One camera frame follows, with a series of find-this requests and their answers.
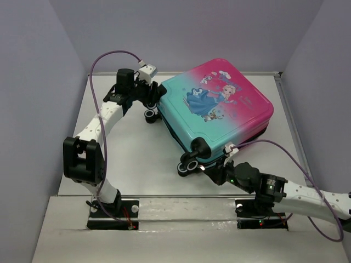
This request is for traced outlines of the pink and teal suitcase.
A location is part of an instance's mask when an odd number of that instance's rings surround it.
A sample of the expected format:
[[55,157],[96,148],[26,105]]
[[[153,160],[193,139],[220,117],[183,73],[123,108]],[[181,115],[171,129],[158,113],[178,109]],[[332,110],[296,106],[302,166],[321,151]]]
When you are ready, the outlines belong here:
[[273,104],[228,60],[215,58],[163,81],[162,96],[144,113],[148,123],[161,119],[184,151],[180,176],[224,164],[224,145],[261,136]]

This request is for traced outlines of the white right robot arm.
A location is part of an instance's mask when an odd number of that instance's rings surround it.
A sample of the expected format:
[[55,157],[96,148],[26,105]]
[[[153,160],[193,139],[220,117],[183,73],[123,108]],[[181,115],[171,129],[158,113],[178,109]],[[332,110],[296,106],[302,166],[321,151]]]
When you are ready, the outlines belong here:
[[328,222],[350,222],[350,194],[316,190],[283,177],[260,172],[249,163],[213,165],[201,170],[218,186],[229,183],[254,197],[235,201],[241,218],[292,213]]

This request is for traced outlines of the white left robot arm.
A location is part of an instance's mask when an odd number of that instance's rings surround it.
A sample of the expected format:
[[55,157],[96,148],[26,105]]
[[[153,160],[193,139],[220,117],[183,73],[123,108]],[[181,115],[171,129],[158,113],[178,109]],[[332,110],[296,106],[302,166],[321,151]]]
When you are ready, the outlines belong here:
[[122,200],[120,191],[106,178],[106,137],[134,101],[140,101],[149,110],[156,106],[160,99],[158,84],[152,80],[156,73],[157,68],[151,64],[138,71],[119,69],[116,83],[97,114],[80,133],[63,142],[64,176],[88,189],[108,216],[120,213]]

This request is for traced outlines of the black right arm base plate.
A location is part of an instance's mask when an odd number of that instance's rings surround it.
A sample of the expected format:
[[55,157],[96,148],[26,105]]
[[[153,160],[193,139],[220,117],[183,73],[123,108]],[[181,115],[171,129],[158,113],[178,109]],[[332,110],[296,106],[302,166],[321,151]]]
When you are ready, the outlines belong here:
[[271,204],[255,199],[236,199],[235,212],[239,230],[288,230],[285,213],[273,212]]

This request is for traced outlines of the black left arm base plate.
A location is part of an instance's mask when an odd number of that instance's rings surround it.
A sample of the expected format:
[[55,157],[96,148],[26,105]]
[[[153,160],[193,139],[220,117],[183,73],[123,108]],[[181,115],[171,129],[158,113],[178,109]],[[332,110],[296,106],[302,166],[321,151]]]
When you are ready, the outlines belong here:
[[86,227],[89,230],[116,230],[116,231],[136,231],[139,230],[139,200],[122,199],[119,211],[112,207],[106,207],[107,215],[93,198],[86,201],[89,206],[89,214]]

